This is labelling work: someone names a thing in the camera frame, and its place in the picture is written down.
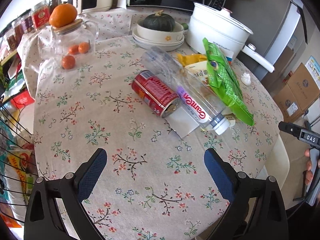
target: white bottle cap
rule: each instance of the white bottle cap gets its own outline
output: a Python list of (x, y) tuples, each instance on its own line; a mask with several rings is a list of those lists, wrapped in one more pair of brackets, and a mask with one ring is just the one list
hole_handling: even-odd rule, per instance
[(230, 126), (230, 122), (227, 118), (223, 118), (213, 129), (218, 134), (223, 134)]

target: white bowl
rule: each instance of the white bowl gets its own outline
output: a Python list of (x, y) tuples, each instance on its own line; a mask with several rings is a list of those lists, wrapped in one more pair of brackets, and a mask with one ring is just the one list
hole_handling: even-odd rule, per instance
[(133, 36), (137, 41), (140, 41), (140, 42), (142, 42), (142, 43), (151, 43), (151, 44), (154, 45), (154, 46), (161, 46), (161, 45), (165, 45), (165, 46), (178, 45), (178, 44), (180, 44), (182, 41), (184, 41), (184, 35), (182, 35), (182, 38), (181, 38), (180, 41), (170, 42), (170, 43), (156, 42), (156, 41), (146, 40), (146, 39), (143, 39), (143, 38), (141, 38), (141, 37), (139, 36), (137, 27), (134, 27), (134, 28), (133, 28), (133, 30), (132, 30), (132, 36)]
[[(138, 44), (143, 49), (151, 49), (152, 47), (154, 47), (154, 45), (147, 45), (147, 44), (144, 44), (144, 43), (141, 43), (141, 42), (137, 41), (135, 38), (133, 38), (133, 39), (134, 39), (134, 42), (136, 44)], [(175, 49), (181, 47), (182, 44), (183, 43), (181, 43), (179, 45), (170, 46), (170, 47), (161, 47), (161, 49), (164, 50), (164, 51), (172, 51), (172, 50), (175, 50)]]
[(163, 43), (173, 43), (181, 41), (182, 39), (184, 28), (180, 23), (176, 22), (176, 26), (174, 27), (174, 30), (172, 32), (162, 32), (142, 27), (140, 25), (142, 21), (143, 20), (138, 21), (137, 32), (138, 35), (145, 40)]

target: pot lid knob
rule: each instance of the pot lid knob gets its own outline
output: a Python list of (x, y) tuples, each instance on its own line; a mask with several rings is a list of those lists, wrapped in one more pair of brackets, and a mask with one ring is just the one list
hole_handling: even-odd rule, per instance
[(223, 7), (221, 8), (220, 15), (227, 17), (227, 18), (231, 18), (231, 14), (232, 14), (232, 11), (230, 11), (226, 8), (223, 8)]
[(253, 51), (255, 51), (255, 50), (256, 50), (256, 47), (255, 47), (255, 46), (253, 46), (251, 43), (249, 43), (249, 44), (248, 44), (248, 47), (249, 47), (250, 49), (252, 49)]

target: small orange fruit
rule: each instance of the small orange fruit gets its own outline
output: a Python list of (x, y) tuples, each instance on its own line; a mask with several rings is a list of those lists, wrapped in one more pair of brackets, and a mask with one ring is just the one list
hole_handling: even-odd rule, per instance
[(79, 53), (79, 45), (72, 45), (69, 47), (69, 54), (76, 55)]
[(49, 23), (53, 27), (60, 28), (73, 22), (77, 15), (77, 9), (72, 4), (63, 3), (54, 8)]
[(66, 55), (61, 64), (64, 69), (72, 69), (76, 65), (76, 59), (71, 55)]
[(84, 54), (87, 53), (90, 49), (90, 44), (88, 42), (81, 42), (79, 44), (79, 52)]

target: wooden lid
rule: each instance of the wooden lid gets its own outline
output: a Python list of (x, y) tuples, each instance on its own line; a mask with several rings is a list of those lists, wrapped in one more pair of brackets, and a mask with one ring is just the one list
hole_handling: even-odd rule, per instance
[(69, 23), (68, 25), (65, 25), (60, 28), (53, 28), (53, 31), (57, 34), (67, 34), (78, 27), (82, 24), (83, 20), (82, 19), (75, 19), (73, 22)]

